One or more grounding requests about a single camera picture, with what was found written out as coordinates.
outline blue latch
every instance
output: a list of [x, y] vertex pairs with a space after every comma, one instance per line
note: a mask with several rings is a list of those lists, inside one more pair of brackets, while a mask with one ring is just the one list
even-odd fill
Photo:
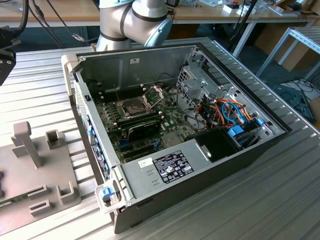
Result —
[[230, 127], [228, 132], [231, 134], [231, 136], [234, 137], [238, 134], [243, 133], [244, 130], [242, 129], [241, 126], [237, 125], [237, 126]]
[[265, 121], [260, 117], [257, 119], [257, 122], [258, 124], [260, 124], [260, 126], [262, 126], [265, 123]]
[[106, 200], [107, 198], [109, 198], [110, 196], [112, 196], [115, 193], [116, 193], [116, 191], [113, 186], [108, 186], [108, 187], [102, 188], [100, 190], [100, 196], [103, 200]]

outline motherboard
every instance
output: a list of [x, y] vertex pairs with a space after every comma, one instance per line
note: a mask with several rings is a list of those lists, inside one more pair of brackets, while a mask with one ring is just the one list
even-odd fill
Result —
[[178, 109], [173, 91], [161, 84], [138, 88], [105, 93], [95, 101], [122, 163], [178, 145], [198, 131]]

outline white plastic handle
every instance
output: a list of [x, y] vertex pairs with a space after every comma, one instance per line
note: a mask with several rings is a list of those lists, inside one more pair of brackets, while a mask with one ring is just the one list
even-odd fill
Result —
[[99, 185], [95, 188], [94, 190], [94, 194], [95, 194], [95, 197], [98, 201], [98, 206], [100, 208], [100, 211], [103, 212], [104, 214], [109, 214], [119, 208], [122, 208], [123, 206], [126, 205], [126, 201], [124, 200], [124, 197], [122, 197], [122, 200], [117, 202], [116, 204], [114, 205], [111, 205], [111, 206], [107, 206], [102, 197], [100, 196], [100, 192], [102, 189], [104, 188], [107, 188], [107, 187], [112, 187], [113, 188], [113, 181], [112, 180], [108, 180], [106, 181], [104, 184], [102, 185]]

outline metal rack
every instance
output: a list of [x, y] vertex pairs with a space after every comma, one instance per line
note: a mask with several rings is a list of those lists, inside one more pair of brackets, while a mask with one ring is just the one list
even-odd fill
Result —
[[[259, 71], [256, 73], [258, 77], [262, 74], [262, 72], [266, 69], [266, 67], [275, 58], [278, 51], [283, 47], [283, 45], [286, 43], [286, 41], [290, 36], [294, 37], [295, 41], [288, 48], [288, 50], [283, 55], [283, 57], [280, 59], [280, 61], [278, 62], [279, 65], [282, 65], [282, 63], [287, 59], [287, 57], [294, 50], [294, 48], [299, 42], [305, 44], [310, 49], [320, 54], [320, 27], [318, 26], [294, 27], [294, 28], [289, 27], [285, 31], [285, 33], [283, 34], [279, 42], [276, 44], [276, 46], [270, 53], [269, 57], [265, 60], [265, 62], [263, 63]], [[305, 76], [305, 79], [308, 79], [319, 67], [320, 67], [320, 62], [318, 62], [317, 65]]]
[[[320, 133], [267, 85], [209, 38], [168, 40], [164, 45], [202, 43], [289, 125], [292, 132], [251, 166], [152, 219], [114, 234], [112, 219], [99, 212], [96, 181], [70, 110], [61, 56], [90, 47], [22, 52], [0, 87], [0, 143], [5, 126], [23, 115], [33, 135], [58, 129], [66, 135], [81, 203], [1, 236], [12, 239], [301, 239], [320, 232]], [[210, 69], [221, 81], [224, 76]]]

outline wooden table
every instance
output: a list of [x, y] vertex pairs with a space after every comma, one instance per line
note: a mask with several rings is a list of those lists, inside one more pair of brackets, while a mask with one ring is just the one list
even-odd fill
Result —
[[[51, 7], [45, 0], [36, 0], [41, 7], [45, 18], [50, 26], [62, 27], [62, 23], [55, 15]], [[100, 13], [92, 0], [51, 0], [52, 5], [60, 14], [68, 26], [98, 26], [100, 25]], [[22, 13], [9, 8], [0, 7], [0, 26], [10, 25], [17, 27], [20, 23]], [[267, 9], [263, 13], [256, 13], [249, 17], [249, 23], [236, 46], [233, 56], [237, 57], [245, 45], [248, 37], [257, 23], [297, 23], [306, 22], [307, 27], [311, 27], [316, 19], [316, 15], [301, 17], [282, 17]], [[236, 23], [239, 15], [228, 14], [222, 10], [222, 6], [211, 7], [202, 2], [198, 2], [196, 7], [177, 6], [173, 18], [174, 24], [230, 24]], [[27, 27], [40, 27], [38, 22], [30, 14]]]
[[[99, 26], [100, 12], [92, 0], [51, 0], [51, 4], [68, 26]], [[35, 3], [41, 8], [46, 21], [51, 27], [63, 27], [63, 24], [45, 0], [36, 0]], [[35, 12], [32, 1], [29, 4]], [[20, 24], [22, 12], [2, 7], [0, 4], [0, 26], [9, 25], [17, 27]], [[29, 13], [27, 27], [40, 27], [36, 19]]]

